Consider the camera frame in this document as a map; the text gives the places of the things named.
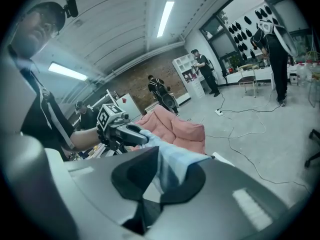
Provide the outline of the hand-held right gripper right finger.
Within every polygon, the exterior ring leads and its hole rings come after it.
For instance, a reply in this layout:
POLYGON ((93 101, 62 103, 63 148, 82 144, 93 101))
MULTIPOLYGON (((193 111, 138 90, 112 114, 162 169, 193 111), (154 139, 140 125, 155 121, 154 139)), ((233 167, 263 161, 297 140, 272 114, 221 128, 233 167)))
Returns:
POLYGON ((198 163, 202 189, 188 202, 164 206, 149 235, 279 235, 294 220, 272 191, 230 164, 198 163))

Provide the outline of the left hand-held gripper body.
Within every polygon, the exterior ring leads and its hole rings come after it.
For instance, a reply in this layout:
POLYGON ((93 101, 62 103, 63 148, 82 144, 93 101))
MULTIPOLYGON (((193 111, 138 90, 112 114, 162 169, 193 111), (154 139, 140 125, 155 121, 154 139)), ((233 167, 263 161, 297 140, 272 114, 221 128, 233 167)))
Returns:
POLYGON ((116 136, 116 128, 129 122, 129 114, 116 104, 103 104, 97 116, 97 132, 100 141, 109 147, 119 147, 121 141, 116 136))

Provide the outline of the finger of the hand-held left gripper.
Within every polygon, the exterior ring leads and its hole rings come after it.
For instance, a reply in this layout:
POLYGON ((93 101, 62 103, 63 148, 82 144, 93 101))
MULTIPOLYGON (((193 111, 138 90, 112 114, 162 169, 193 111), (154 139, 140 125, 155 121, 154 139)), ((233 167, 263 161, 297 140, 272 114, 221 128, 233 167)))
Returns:
POLYGON ((116 128, 116 136, 129 146, 145 145, 149 138, 140 133, 142 128, 135 123, 127 123, 116 128))

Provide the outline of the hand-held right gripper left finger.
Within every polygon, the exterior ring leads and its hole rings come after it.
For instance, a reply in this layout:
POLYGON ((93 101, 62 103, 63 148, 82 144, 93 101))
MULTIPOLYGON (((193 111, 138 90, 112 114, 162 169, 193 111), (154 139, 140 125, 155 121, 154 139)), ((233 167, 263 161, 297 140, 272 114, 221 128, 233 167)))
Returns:
POLYGON ((157 172, 158 153, 158 147, 147 147, 64 165, 81 193, 104 216, 143 235, 147 230, 143 195, 157 172))

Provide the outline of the blue checkered shorts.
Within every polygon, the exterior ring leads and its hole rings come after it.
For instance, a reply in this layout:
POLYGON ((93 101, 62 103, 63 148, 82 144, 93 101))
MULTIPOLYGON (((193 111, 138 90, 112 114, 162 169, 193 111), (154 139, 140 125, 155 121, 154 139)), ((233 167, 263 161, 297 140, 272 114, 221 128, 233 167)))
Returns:
POLYGON ((181 186, 189 166, 212 158, 168 143, 149 130, 142 129, 139 133, 148 139, 140 148, 158 147, 157 171, 152 183, 160 194, 181 186))

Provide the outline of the person's left forearm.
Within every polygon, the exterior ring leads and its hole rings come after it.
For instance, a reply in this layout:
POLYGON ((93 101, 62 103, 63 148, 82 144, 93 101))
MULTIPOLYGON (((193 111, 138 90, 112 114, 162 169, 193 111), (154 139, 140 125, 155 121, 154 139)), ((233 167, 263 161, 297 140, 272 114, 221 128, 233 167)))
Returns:
POLYGON ((74 151, 86 151, 101 143, 98 135, 98 128, 94 127, 87 130, 74 131, 70 136, 74 151))

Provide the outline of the grey fridge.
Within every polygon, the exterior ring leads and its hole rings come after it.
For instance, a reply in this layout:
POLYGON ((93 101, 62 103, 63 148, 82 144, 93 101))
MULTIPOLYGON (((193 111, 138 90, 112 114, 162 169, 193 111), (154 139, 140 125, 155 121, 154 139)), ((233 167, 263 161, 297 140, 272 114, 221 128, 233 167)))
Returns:
POLYGON ((131 119, 131 121, 134 122, 141 118, 141 111, 139 110, 136 102, 129 93, 118 98, 116 100, 116 103, 121 109, 129 114, 129 118, 131 119), (123 103, 122 98, 126 98, 126 103, 123 103))

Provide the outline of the ceiling light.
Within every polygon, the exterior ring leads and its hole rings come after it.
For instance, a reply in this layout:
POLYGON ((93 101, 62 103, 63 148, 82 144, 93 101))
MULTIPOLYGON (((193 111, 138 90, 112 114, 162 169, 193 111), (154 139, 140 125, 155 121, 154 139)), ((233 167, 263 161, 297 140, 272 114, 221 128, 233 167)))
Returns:
POLYGON ((57 64, 55 62, 52 62, 48 68, 48 70, 50 72, 56 73, 56 74, 60 74, 66 77, 70 77, 73 79, 77 79, 80 81, 86 81, 88 79, 88 77, 82 73, 79 73, 77 71, 74 71, 72 69, 69 69, 65 66, 62 66, 60 64, 57 64))
POLYGON ((168 23, 168 20, 169 20, 169 17, 170 17, 170 14, 171 14, 171 11, 174 7, 174 4, 175 4, 174 1, 167 1, 165 3, 165 6, 164 6, 164 9, 162 12, 162 16, 161 16, 161 20, 159 23, 159 27, 158 27, 158 32, 157 32, 157 36, 156 36, 157 38, 160 38, 163 36, 164 31, 167 26, 167 23, 168 23))

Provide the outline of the person's torso in black shirt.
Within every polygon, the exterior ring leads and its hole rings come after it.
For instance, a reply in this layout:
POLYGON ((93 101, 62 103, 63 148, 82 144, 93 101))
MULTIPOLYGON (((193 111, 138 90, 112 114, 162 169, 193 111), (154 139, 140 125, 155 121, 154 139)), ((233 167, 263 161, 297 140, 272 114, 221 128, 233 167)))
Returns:
POLYGON ((44 148, 54 149, 60 153, 64 162, 68 159, 63 148, 73 148, 70 140, 75 131, 72 124, 63 115, 54 95, 38 80, 31 67, 34 62, 31 59, 22 61, 11 45, 7 51, 21 75, 29 83, 36 93, 26 118, 22 124, 22 132, 36 138, 44 148))

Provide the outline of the white drawer cabinet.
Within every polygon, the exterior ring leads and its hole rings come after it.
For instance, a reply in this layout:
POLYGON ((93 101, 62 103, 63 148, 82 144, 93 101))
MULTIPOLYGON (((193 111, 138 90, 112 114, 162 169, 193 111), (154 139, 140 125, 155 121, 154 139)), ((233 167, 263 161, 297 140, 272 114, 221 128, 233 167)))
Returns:
POLYGON ((191 99, 200 99, 205 96, 204 89, 198 79, 188 82, 186 89, 191 99))

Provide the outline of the white cubby shelf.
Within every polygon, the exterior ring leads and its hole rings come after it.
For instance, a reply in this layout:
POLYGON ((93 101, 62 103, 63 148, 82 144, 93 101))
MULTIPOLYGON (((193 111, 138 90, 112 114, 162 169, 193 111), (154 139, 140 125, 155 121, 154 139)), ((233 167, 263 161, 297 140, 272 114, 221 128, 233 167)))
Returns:
POLYGON ((193 67, 195 63, 196 61, 192 54, 181 56, 172 61, 172 64, 184 85, 193 82, 197 78, 196 70, 193 67))

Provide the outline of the black office chair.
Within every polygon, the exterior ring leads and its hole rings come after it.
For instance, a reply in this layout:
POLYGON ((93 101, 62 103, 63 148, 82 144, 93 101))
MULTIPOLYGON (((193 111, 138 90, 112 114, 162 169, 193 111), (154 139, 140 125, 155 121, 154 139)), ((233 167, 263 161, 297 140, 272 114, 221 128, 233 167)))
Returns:
POLYGON ((312 161, 320 159, 320 131, 312 129, 308 138, 310 139, 311 147, 309 148, 310 157, 304 162, 304 167, 306 169, 311 166, 312 161))

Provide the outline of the person's black cap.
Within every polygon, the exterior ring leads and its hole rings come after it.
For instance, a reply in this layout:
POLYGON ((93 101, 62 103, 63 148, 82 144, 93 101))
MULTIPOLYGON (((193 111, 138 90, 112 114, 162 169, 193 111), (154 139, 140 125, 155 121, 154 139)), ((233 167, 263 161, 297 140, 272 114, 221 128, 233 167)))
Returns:
POLYGON ((48 27, 52 33, 61 31, 65 22, 63 7, 53 1, 34 5, 20 20, 20 23, 27 27, 48 27))

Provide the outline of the wooden chair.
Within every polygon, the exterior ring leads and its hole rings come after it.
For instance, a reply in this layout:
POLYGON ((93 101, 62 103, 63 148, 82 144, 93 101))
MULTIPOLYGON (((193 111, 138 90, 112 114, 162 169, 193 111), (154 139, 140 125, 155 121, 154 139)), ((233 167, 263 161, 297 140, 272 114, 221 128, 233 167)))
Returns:
POLYGON ((258 81, 256 77, 256 72, 252 67, 244 67, 241 66, 238 68, 238 71, 240 72, 240 80, 238 80, 238 85, 244 88, 244 93, 247 93, 247 86, 251 86, 253 90, 253 97, 257 97, 258 93, 258 81))

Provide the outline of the white counter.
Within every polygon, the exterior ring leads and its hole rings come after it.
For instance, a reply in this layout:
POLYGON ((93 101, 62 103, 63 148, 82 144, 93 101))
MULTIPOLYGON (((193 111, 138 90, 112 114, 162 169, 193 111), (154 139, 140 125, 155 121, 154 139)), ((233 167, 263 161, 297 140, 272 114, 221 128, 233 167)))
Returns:
POLYGON ((227 75, 227 82, 229 84, 238 84, 238 81, 243 77, 255 76, 257 81, 268 81, 272 78, 272 67, 254 69, 254 70, 241 70, 227 75))

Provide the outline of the group of black caps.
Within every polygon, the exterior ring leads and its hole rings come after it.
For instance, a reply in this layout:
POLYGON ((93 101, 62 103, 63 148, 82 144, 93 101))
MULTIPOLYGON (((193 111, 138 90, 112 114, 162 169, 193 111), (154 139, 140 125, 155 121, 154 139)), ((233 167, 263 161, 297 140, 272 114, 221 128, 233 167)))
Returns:
POLYGON ((257 32, 260 20, 271 23, 280 22, 271 8, 266 3, 252 8, 229 4, 223 11, 227 16, 225 25, 230 31, 240 55, 248 59, 261 55, 261 50, 255 48, 250 39, 257 32))

